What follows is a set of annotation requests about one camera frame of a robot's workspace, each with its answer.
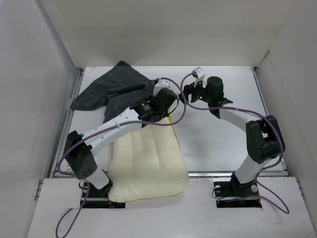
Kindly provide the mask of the dark grey checked pillowcase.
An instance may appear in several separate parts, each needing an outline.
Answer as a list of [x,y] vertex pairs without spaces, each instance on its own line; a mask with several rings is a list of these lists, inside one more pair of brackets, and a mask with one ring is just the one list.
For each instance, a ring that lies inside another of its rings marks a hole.
[[121,114],[135,102],[153,95],[155,81],[124,61],[94,80],[72,102],[75,111],[94,111],[105,107],[104,122]]

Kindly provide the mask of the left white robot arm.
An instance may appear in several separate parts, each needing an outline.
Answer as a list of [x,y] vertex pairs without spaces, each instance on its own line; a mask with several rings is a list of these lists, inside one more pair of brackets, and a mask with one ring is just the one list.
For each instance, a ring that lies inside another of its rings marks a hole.
[[163,88],[148,99],[133,103],[118,116],[79,134],[68,134],[65,145],[65,160],[79,180],[94,188],[95,193],[107,197],[112,181],[106,172],[98,167],[95,157],[101,150],[123,137],[149,124],[154,124],[169,116],[172,104],[179,103],[178,96],[170,89]]

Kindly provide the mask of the cream yellow pillow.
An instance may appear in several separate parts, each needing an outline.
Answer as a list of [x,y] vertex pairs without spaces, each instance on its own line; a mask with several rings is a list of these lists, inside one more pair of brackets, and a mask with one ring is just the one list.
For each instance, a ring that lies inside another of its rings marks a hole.
[[147,125],[113,144],[108,197],[129,202],[183,193],[189,186],[186,163],[170,118]]

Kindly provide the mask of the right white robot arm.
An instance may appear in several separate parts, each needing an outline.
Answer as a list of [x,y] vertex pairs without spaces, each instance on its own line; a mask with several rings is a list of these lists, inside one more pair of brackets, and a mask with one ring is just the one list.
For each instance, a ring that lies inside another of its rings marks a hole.
[[251,110],[239,109],[227,99],[223,91],[222,79],[216,76],[207,81],[197,79],[184,85],[182,100],[191,105],[197,100],[207,103],[207,110],[215,117],[225,120],[246,134],[247,157],[242,165],[231,175],[230,191],[241,195],[251,186],[262,170],[269,168],[268,162],[282,157],[285,143],[277,119],[263,116]]

